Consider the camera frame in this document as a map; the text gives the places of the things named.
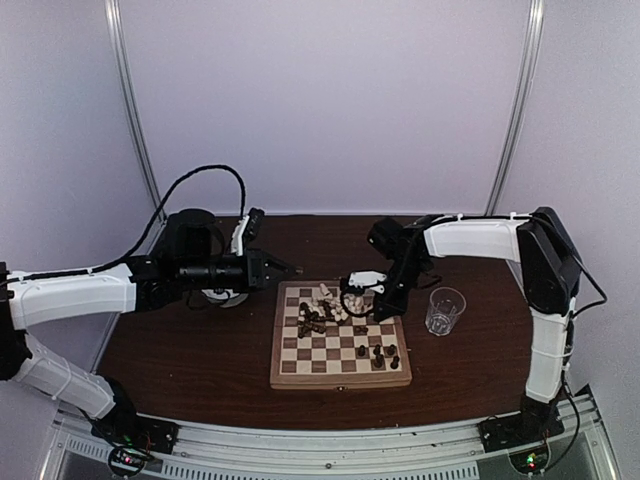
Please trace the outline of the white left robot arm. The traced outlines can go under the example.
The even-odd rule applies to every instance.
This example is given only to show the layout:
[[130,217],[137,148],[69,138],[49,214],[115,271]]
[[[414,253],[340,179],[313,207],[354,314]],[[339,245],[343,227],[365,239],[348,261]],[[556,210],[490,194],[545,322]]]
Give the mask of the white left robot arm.
[[186,209],[170,215],[151,251],[112,266],[50,273],[1,271],[1,378],[25,382],[103,421],[123,444],[144,424],[114,380],[80,369],[28,334],[33,325],[92,314],[147,312],[197,290],[250,294],[297,273],[293,265],[250,247],[264,213],[251,209],[226,240],[213,214]]

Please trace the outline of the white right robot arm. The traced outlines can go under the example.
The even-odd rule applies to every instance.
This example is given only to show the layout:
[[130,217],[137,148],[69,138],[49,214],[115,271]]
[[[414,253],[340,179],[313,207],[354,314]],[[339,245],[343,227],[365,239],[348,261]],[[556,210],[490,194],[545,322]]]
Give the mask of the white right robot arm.
[[368,242],[391,268],[380,276],[374,297],[377,321],[403,315],[409,292],[436,258],[474,257],[519,264],[524,298],[533,320],[531,363],[525,396],[533,402],[513,419],[519,440],[535,440],[551,424],[551,403],[561,388],[568,323],[579,291],[580,256],[556,212],[503,216],[426,215],[401,225],[385,217],[371,227]]

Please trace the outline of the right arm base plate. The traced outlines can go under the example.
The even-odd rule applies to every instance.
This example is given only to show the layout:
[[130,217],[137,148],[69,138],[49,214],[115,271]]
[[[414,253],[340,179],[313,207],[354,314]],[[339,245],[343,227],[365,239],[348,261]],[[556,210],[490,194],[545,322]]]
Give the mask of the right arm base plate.
[[564,425],[556,415],[539,418],[522,412],[503,417],[489,417],[477,425],[486,453],[512,449],[565,432]]

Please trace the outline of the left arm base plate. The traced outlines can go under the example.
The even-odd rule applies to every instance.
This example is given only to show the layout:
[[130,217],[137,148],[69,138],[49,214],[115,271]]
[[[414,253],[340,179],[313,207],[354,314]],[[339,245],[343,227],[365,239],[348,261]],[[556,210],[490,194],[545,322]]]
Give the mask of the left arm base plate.
[[108,443],[133,447],[143,452],[171,454],[179,426],[175,422],[137,416],[132,426],[116,428],[103,420],[91,419],[91,433]]

